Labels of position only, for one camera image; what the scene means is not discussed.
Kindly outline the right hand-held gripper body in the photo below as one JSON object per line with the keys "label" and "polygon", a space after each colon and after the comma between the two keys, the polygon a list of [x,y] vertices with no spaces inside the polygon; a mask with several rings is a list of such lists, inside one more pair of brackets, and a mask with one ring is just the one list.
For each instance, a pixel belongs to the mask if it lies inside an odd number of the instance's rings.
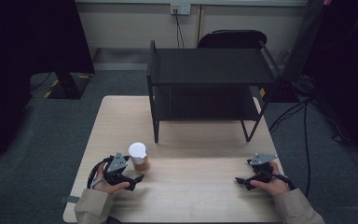
{"label": "right hand-held gripper body", "polygon": [[255,173],[255,175],[251,177],[251,180],[268,183],[272,178],[273,172],[270,162],[277,158],[278,156],[276,154],[255,153],[254,156],[247,161]]}

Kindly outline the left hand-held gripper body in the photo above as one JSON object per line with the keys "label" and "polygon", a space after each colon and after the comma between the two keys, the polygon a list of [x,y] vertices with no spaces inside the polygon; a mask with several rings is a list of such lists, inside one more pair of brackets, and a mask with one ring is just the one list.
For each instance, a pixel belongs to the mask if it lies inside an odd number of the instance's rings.
{"label": "left hand-held gripper body", "polygon": [[103,170],[103,177],[109,184],[116,185],[122,182],[137,184],[135,179],[122,174],[128,166],[128,159],[128,156],[123,156],[120,152],[108,158],[108,162]]}

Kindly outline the person's right hand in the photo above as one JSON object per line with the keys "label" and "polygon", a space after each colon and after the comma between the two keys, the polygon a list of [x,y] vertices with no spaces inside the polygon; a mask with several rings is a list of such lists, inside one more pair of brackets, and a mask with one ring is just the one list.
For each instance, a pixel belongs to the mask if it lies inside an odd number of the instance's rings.
{"label": "person's right hand", "polygon": [[251,180],[250,184],[254,187],[265,190],[272,197],[289,192],[291,188],[284,181],[276,177],[276,175],[280,173],[277,163],[271,161],[269,164],[272,167],[272,174],[273,174],[271,180],[268,183],[261,182],[258,180]]}

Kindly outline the person's left hand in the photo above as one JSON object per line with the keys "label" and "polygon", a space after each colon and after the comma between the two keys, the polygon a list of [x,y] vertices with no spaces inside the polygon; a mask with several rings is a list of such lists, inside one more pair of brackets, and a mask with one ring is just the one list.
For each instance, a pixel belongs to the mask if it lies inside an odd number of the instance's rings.
{"label": "person's left hand", "polygon": [[98,167],[97,173],[93,180],[94,182],[93,189],[103,191],[108,194],[114,194],[120,190],[127,188],[130,185],[129,182],[122,182],[116,185],[111,185],[107,183],[103,178],[103,168],[104,168],[104,164],[101,164]]}

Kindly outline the black stand base yellow stripes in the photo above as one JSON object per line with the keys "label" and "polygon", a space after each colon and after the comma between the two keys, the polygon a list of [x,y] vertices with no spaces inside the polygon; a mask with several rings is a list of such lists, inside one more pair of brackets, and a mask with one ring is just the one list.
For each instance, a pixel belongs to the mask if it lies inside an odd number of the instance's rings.
{"label": "black stand base yellow stripes", "polygon": [[49,90],[44,97],[49,99],[74,99],[79,100],[89,82],[92,75],[89,74],[64,74],[51,84]]}

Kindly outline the black two-tier shelf rack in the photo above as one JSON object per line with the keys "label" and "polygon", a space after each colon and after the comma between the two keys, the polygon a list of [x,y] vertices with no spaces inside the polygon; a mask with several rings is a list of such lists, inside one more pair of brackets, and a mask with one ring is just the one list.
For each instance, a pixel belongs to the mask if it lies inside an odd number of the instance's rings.
{"label": "black two-tier shelf rack", "polygon": [[251,121],[257,126],[252,87],[273,87],[281,71],[266,46],[259,49],[149,47],[147,86],[154,140],[162,121]]}

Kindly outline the black chair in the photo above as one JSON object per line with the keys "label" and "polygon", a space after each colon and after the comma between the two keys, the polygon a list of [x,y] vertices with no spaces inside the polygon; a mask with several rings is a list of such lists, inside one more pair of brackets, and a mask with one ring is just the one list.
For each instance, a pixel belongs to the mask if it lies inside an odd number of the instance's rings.
{"label": "black chair", "polygon": [[208,49],[261,49],[267,36],[257,30],[218,30],[205,35],[199,48]]}

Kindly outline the dark grey leaning panel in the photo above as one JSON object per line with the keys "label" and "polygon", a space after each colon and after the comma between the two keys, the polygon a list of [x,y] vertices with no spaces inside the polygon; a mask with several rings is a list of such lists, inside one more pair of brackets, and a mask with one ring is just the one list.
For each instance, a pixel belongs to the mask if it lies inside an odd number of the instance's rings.
{"label": "dark grey leaning panel", "polygon": [[308,0],[302,21],[292,47],[290,57],[282,70],[282,78],[297,82],[310,55],[314,39],[324,16],[333,0]]}

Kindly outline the black curtain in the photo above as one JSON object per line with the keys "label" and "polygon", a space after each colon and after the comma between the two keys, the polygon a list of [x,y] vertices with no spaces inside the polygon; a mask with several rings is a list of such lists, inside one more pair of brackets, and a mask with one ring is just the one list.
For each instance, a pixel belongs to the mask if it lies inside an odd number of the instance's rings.
{"label": "black curtain", "polygon": [[31,99],[30,79],[94,72],[75,0],[0,0],[0,155]]}

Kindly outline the white wall socket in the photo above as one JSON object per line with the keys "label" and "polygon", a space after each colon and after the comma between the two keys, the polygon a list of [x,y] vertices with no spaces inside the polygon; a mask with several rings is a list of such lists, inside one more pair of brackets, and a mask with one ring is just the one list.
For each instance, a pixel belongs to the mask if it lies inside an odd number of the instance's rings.
{"label": "white wall socket", "polygon": [[171,3],[170,4],[170,13],[172,15],[190,15],[191,14],[191,5],[190,4],[181,4],[181,3]]}

